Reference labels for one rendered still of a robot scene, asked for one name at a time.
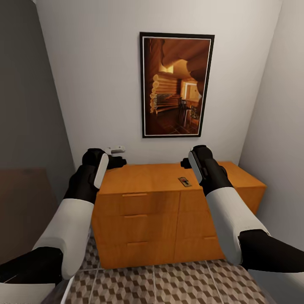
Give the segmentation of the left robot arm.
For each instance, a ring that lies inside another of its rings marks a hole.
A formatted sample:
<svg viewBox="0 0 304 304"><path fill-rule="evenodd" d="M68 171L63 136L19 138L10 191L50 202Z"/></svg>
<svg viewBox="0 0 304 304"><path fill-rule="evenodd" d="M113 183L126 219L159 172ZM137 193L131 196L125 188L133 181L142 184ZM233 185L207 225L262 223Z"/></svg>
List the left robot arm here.
<svg viewBox="0 0 304 304"><path fill-rule="evenodd" d="M32 251L0 265L0 304L41 304L56 285L74 277L84 259L105 172L127 164L121 156L113 157L125 151L123 146L88 149Z"/></svg>

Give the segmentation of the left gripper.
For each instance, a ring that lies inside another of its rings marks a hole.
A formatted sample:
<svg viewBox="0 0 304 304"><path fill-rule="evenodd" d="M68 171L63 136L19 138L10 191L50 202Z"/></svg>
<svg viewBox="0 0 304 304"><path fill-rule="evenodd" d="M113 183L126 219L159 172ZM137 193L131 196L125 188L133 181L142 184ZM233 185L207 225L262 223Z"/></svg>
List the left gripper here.
<svg viewBox="0 0 304 304"><path fill-rule="evenodd" d="M121 156L112 157L109 155L109 157L111 158L111 165L107 168L107 170L122 168L123 165L127 164L126 159L123 159Z"/></svg>

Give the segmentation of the mousetrap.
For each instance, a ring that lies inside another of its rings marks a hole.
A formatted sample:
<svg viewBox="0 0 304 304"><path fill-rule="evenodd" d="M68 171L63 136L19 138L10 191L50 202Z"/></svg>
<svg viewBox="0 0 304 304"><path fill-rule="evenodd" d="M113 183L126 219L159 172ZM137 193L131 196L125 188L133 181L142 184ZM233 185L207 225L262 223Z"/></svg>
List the mousetrap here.
<svg viewBox="0 0 304 304"><path fill-rule="evenodd" d="M181 183L185 186L185 187L189 187L192 186L192 184L185 178L185 177L180 177L178 178Z"/></svg>

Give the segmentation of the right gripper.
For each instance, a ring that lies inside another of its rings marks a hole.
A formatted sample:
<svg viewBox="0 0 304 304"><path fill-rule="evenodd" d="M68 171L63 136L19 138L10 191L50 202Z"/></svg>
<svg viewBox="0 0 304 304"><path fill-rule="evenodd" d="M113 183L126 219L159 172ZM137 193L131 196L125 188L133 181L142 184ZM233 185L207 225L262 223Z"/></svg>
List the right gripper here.
<svg viewBox="0 0 304 304"><path fill-rule="evenodd" d="M192 169L188 158L184 158L183 161L181 161L181 167L184 167L185 169L188 169L188 168Z"/></svg>

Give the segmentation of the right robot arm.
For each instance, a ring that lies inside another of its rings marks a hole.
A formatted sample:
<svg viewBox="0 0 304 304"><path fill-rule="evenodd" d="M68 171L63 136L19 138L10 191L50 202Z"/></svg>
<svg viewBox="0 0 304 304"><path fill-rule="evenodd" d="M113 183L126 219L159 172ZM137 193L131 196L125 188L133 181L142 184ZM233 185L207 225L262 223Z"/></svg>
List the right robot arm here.
<svg viewBox="0 0 304 304"><path fill-rule="evenodd" d="M206 145L191 147L181 167L193 169L203 188L226 258L240 264L276 304L304 304L304 252L270 235Z"/></svg>

